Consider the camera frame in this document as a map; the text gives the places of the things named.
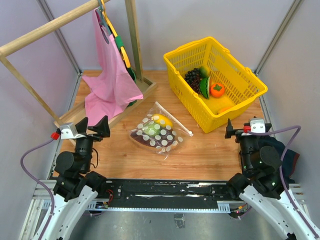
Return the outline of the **clear polka dot zip bag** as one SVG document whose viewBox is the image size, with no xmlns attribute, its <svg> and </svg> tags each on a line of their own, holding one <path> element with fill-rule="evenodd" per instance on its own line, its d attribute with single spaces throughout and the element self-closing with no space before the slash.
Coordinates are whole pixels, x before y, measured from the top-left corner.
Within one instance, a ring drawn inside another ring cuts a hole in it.
<svg viewBox="0 0 320 240">
<path fill-rule="evenodd" d="M 167 158 L 193 135 L 191 130 L 156 101 L 129 132 L 129 139 L 139 147 Z"/>
</svg>

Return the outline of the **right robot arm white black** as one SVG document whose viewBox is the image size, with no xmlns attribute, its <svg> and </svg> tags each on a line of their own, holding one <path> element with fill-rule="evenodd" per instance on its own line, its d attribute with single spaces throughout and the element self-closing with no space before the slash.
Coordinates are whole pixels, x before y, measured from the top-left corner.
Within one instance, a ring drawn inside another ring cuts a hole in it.
<svg viewBox="0 0 320 240">
<path fill-rule="evenodd" d="M 235 129 L 227 121 L 225 138 L 235 137 L 239 144 L 241 172 L 228 182 L 226 193 L 232 200 L 241 199 L 256 210 L 283 240 L 318 240 L 320 229 L 298 203 L 283 175 L 283 161 L 289 149 L 278 153 L 272 145 L 260 145 L 262 137 L 294 130 L 294 139 L 301 126 L 294 125 L 271 131 L 272 125 L 262 118 L 252 118 Z"/>
</svg>

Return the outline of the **green toy cabbage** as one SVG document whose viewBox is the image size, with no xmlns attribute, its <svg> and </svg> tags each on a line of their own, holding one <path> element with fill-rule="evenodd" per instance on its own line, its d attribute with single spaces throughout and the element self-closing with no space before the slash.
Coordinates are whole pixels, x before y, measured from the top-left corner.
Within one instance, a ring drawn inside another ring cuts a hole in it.
<svg viewBox="0 0 320 240">
<path fill-rule="evenodd" d="M 148 123 L 143 126 L 142 130 L 146 135 L 150 137 L 154 137 L 160 134 L 161 126 L 157 123 L 151 123 L 151 124 Z"/>
</svg>

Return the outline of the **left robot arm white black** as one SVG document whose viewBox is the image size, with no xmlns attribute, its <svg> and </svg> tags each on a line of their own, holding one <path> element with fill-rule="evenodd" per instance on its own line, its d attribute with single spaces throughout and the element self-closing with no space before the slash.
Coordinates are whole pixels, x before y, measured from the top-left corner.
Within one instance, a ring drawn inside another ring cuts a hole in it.
<svg viewBox="0 0 320 240">
<path fill-rule="evenodd" d="M 91 170 L 93 143 L 110 137 L 107 116 L 94 126 L 88 118 L 77 124 L 66 123 L 57 130 L 62 140 L 75 140 L 74 151 L 63 151 L 56 158 L 56 183 L 49 191 L 51 204 L 43 222 L 34 234 L 35 240 L 68 240 L 95 198 L 107 193 L 107 179 Z"/>
</svg>

